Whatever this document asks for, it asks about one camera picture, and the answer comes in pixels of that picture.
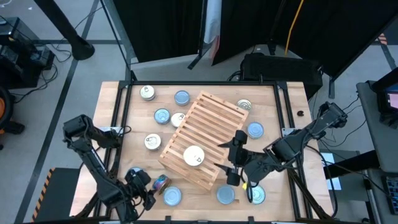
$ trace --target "wooden tabletop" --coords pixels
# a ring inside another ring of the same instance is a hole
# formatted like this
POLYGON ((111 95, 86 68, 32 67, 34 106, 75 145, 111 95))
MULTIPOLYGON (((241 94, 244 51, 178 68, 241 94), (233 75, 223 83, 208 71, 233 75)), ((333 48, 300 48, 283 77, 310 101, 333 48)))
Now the wooden tabletop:
MULTIPOLYGON (((111 124, 117 87, 118 82, 103 82, 93 118, 95 126, 102 127, 111 124)), ((127 125, 132 128, 132 131, 124 137, 118 178, 119 180, 123 180, 128 169, 138 166, 152 177, 152 182, 147 186, 148 189, 152 186, 154 179, 158 178, 161 174, 165 174, 173 180, 172 185, 178 187, 182 192, 182 201, 175 207, 167 206, 163 202, 162 195, 156 194, 155 198, 157 201, 155 205, 150 211, 144 212, 141 220, 164 220, 166 215, 171 215, 173 220, 247 221, 248 216, 253 216, 256 221, 294 221, 295 218, 286 171, 281 173, 271 172, 260 182, 260 185, 266 192, 266 199, 262 204, 250 204, 246 198, 245 191, 239 186, 233 187, 235 201, 232 204, 223 205, 217 201, 216 191, 219 186, 226 184, 224 172, 220 172, 211 191, 206 191, 189 183, 171 170, 165 170, 163 165, 158 162, 162 149, 155 152, 148 151, 144 145, 144 138, 148 134, 157 133, 162 139, 163 146, 165 146, 176 130, 171 123, 166 125, 157 124, 154 120, 155 110, 167 108, 171 114, 176 112, 186 113, 199 92, 203 90, 231 103, 236 103, 240 99, 247 99, 252 103, 252 110, 243 126, 243 130, 246 131, 249 123, 257 121, 264 126, 265 131, 263 137, 260 139, 248 139, 245 148, 261 152, 265 146, 280 137, 275 97, 271 86, 154 85, 156 98, 152 101, 144 101, 141 98, 139 94, 141 87, 134 85, 132 88, 127 117, 127 125), (191 96, 191 103, 189 105, 178 106, 175 104, 174 94, 179 90, 189 92, 191 96)), ((288 88, 295 125, 297 128, 302 128, 312 121, 303 84, 291 82, 288 83, 288 88), (304 112, 304 116, 302 117, 297 116, 297 112, 300 110, 304 112)), ((118 125, 121 122, 125 94, 126 91, 122 95, 118 125)), ((280 98, 284 111, 284 122, 289 127, 281 90, 280 98)), ((315 141, 311 141, 310 145, 317 147, 315 141)), ((307 149, 304 151, 304 171, 307 187, 323 209, 328 214, 332 214, 333 207, 326 186, 321 159, 318 154, 311 150, 307 149)), ((103 149, 99 150, 99 156, 103 158, 104 152, 105 150, 103 149)), ((83 166, 80 171, 70 215, 76 215, 80 212, 95 191, 96 182, 87 168, 83 166)), ((297 189, 297 192, 301 216, 304 217, 302 194, 299 189, 297 189)), ((141 210, 142 206, 138 206, 137 211, 140 213, 141 210)), ((112 219, 118 219, 116 212, 112 213, 112 219)))

